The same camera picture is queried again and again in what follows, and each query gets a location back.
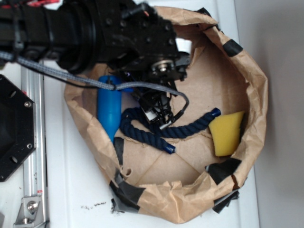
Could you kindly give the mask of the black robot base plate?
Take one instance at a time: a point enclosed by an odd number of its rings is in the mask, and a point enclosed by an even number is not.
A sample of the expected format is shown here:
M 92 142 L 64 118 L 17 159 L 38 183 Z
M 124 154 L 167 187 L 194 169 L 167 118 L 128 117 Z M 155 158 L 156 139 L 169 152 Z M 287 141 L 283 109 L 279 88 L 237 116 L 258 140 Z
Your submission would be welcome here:
M 35 103 L 0 76 L 0 181 L 7 181 L 35 149 Z

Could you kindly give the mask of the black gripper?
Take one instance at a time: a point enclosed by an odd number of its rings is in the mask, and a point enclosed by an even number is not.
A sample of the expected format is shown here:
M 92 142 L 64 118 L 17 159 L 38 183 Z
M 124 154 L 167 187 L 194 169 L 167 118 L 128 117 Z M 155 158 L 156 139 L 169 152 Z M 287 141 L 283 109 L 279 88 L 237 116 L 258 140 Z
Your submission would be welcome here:
M 97 63 L 105 63 L 128 81 L 153 83 L 176 90 L 190 56 L 178 50 L 172 23 L 146 2 L 98 0 Z

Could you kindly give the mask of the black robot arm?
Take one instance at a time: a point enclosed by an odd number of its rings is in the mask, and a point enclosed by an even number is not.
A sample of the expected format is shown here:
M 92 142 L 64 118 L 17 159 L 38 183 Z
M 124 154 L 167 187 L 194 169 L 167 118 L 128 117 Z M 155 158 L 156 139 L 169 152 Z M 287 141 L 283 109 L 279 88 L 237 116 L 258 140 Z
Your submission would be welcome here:
M 16 62 L 60 79 L 119 91 L 140 87 L 141 107 L 165 129 L 173 114 L 167 94 L 178 95 L 188 54 L 180 52 L 172 23 L 146 2 L 65 0 L 58 9 L 40 1 L 0 3 L 0 64 Z

